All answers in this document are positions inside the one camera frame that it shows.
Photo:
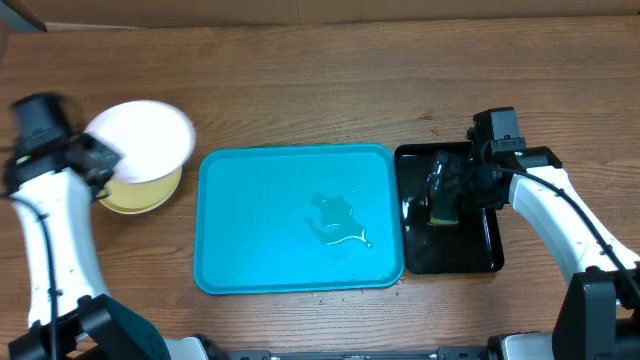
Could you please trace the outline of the green yellow sponge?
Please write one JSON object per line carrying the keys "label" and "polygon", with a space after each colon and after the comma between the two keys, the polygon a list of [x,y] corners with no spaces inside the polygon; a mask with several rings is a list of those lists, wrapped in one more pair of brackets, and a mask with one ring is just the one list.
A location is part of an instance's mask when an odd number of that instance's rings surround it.
{"label": "green yellow sponge", "polygon": [[430,220],[434,225],[456,225],[457,193],[455,190],[430,191]]}

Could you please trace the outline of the yellow plate with sauce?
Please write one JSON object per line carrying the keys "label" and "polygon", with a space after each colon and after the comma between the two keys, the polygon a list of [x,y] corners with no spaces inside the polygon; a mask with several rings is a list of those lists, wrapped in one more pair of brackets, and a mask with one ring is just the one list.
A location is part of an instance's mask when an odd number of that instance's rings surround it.
{"label": "yellow plate with sauce", "polygon": [[182,176],[182,169],[144,183],[122,183],[110,180],[100,193],[105,198],[100,203],[121,214],[142,214],[164,204],[176,191]]}

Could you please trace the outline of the white plate with sauce streak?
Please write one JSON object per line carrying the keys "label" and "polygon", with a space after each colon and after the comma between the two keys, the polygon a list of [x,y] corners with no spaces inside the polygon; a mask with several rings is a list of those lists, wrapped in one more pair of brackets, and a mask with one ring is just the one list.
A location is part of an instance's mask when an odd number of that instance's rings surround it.
{"label": "white plate with sauce streak", "polygon": [[96,116],[85,132],[119,154],[114,179],[144,183],[180,168],[196,145],[193,123],[178,108],[160,101],[136,100]]}

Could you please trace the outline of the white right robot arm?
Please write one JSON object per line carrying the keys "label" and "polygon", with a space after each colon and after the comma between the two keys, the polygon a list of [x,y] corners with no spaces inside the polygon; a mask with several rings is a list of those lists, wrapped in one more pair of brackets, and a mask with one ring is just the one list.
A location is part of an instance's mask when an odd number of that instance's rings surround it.
{"label": "white right robot arm", "polygon": [[639,357],[639,256],[590,210],[549,148],[487,156],[440,150],[427,184],[435,209],[510,205],[542,239],[568,283],[552,330],[497,336],[490,345],[493,356]]}

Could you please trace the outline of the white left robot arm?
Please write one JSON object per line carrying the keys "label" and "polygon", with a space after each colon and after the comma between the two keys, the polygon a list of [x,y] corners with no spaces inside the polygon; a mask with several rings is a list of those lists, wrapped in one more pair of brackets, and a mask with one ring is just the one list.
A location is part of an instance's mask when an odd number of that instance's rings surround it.
{"label": "white left robot arm", "polygon": [[170,358],[155,326],[108,295],[98,265],[90,210],[119,160],[88,134],[18,138],[4,183],[24,234],[31,306],[10,358],[64,359],[85,337],[95,343],[86,359]]}

